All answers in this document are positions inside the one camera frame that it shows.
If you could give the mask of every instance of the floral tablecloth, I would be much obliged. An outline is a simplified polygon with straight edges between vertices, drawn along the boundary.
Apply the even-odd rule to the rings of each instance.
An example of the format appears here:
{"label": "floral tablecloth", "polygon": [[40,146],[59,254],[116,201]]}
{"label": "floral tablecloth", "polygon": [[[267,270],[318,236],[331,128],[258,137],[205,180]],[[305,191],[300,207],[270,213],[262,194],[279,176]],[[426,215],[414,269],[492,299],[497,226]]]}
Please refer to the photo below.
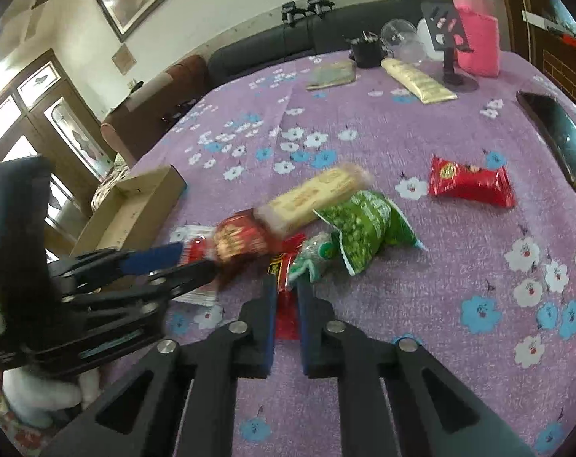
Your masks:
{"label": "floral tablecloth", "polygon": [[[551,94],[576,122],[575,106],[511,53],[502,54],[499,79],[479,78],[478,91],[436,105],[423,105],[381,68],[306,91],[317,64],[344,57],[302,58],[217,88],[136,164],[133,174],[171,164],[188,183],[159,243],[186,223],[214,225],[264,203],[334,163],[365,167],[429,250],[386,249],[356,277],[337,267],[317,294],[371,337],[417,338],[526,443],[551,454],[576,423],[576,193],[515,93]],[[434,154],[505,164],[516,207],[428,196]],[[213,308],[175,304],[168,334],[192,342],[234,319],[259,293],[263,272],[247,269]],[[141,355],[120,360],[113,376]],[[233,455],[340,456],[336,388],[302,375],[297,342],[278,342],[271,376],[238,384]]]}

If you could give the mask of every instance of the green snack bag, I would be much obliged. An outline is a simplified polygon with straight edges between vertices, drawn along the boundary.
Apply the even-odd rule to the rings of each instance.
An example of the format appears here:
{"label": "green snack bag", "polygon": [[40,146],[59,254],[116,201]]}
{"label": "green snack bag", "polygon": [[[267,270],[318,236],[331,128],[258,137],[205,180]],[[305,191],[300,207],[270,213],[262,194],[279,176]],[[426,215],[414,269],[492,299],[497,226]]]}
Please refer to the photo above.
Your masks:
{"label": "green snack bag", "polygon": [[315,212],[339,232],[339,247],[350,275],[366,269],[382,245],[425,249],[400,209],[380,192],[360,190],[348,201]]}
{"label": "green snack bag", "polygon": [[309,281],[318,281],[331,260],[338,256],[338,239],[328,232],[320,232],[302,243],[301,250],[288,271],[288,285],[308,272]]}

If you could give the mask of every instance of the yellow snack bar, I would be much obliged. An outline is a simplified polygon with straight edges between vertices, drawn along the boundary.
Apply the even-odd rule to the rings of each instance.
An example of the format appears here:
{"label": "yellow snack bar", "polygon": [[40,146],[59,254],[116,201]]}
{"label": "yellow snack bar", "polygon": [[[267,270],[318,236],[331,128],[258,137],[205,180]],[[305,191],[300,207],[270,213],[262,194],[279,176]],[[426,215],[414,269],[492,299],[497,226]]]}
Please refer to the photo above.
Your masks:
{"label": "yellow snack bar", "polygon": [[349,199],[372,182],[368,172],[352,163],[323,171],[317,177],[256,208],[256,218],[277,237],[285,238],[315,220],[314,210]]}
{"label": "yellow snack bar", "polygon": [[408,63],[395,58],[385,58],[381,66],[424,105],[457,99],[457,94]]}

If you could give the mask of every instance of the cardboard box lid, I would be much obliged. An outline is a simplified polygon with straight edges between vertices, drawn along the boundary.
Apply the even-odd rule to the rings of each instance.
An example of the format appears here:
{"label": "cardboard box lid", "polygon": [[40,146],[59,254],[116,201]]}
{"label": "cardboard box lid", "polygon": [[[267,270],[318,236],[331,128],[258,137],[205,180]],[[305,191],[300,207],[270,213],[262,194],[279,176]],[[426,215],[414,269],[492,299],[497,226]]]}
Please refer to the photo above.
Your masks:
{"label": "cardboard box lid", "polygon": [[121,180],[95,211],[70,255],[106,247],[150,247],[185,188],[173,166]]}

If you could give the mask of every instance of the black phone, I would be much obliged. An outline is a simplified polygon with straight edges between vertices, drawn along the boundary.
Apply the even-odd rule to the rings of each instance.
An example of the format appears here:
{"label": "black phone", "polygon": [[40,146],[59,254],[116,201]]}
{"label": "black phone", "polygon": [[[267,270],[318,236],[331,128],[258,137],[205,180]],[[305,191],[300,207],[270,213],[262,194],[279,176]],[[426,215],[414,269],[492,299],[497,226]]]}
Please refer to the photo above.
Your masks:
{"label": "black phone", "polygon": [[567,181],[576,189],[576,124],[551,96],[518,91],[516,100],[546,140]]}

